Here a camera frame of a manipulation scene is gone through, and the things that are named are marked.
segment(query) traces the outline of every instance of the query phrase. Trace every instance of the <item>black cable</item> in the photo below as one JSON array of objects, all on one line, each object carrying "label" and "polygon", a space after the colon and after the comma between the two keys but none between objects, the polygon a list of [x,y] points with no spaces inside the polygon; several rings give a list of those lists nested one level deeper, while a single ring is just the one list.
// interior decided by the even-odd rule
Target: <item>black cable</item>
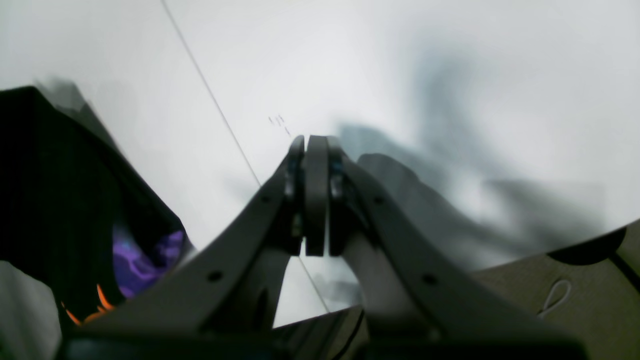
[{"label": "black cable", "polygon": [[616,252],[609,256],[609,259],[618,267],[627,280],[629,280],[636,291],[640,293],[640,276],[638,276],[636,271],[631,268],[631,266],[629,266],[629,264],[627,264],[627,262],[624,261],[624,259],[622,259]]},{"label": "black cable", "polygon": [[356,327],[353,329],[353,332],[349,336],[349,339],[347,339],[347,342],[344,344],[342,349],[331,360],[340,360],[340,358],[344,356],[347,350],[349,350],[349,347],[351,346],[351,342],[353,342],[353,339],[356,337],[356,334],[358,334],[358,330],[360,329],[360,324],[362,323],[363,319],[364,319],[364,311],[361,311],[360,317],[358,318],[358,322],[356,323]]}]

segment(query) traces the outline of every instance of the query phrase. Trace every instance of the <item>gray surface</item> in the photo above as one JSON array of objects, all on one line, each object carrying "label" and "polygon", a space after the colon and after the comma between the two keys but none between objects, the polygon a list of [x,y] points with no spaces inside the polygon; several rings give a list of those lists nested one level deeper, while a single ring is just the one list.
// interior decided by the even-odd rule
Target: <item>gray surface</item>
[{"label": "gray surface", "polygon": [[0,290],[0,359],[50,359],[61,339],[51,289],[0,261]]}]

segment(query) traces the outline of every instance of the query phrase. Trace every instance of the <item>screw hole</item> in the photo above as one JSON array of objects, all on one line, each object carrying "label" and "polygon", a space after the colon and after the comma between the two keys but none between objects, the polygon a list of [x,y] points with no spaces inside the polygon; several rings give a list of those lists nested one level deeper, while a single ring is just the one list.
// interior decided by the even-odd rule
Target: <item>screw hole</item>
[{"label": "screw hole", "polygon": [[438,279],[436,279],[436,277],[431,274],[424,274],[422,276],[422,281],[429,285],[435,285],[438,283]]},{"label": "screw hole", "polygon": [[207,280],[209,280],[210,282],[216,282],[218,280],[222,279],[222,273],[219,271],[214,271],[211,272],[208,276],[207,276]]}]

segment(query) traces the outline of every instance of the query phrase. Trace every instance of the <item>white string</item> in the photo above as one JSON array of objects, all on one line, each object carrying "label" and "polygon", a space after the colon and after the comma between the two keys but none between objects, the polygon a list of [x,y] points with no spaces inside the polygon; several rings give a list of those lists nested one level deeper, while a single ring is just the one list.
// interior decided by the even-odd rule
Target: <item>white string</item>
[{"label": "white string", "polygon": [[[556,292],[556,288],[562,284],[566,285],[566,292],[564,293],[564,295],[560,300],[556,301],[553,305],[549,306],[549,303],[551,302],[551,299],[553,298],[553,295]],[[549,295],[547,295],[547,300],[545,301],[545,305],[542,307],[542,310],[538,313],[538,318],[541,318],[541,319],[544,318],[547,314],[549,314],[551,311],[557,308],[560,304],[565,302],[566,299],[569,297],[570,293],[571,293],[571,283],[569,282],[569,280],[556,281],[554,285],[551,287],[551,290],[549,291]]]}]

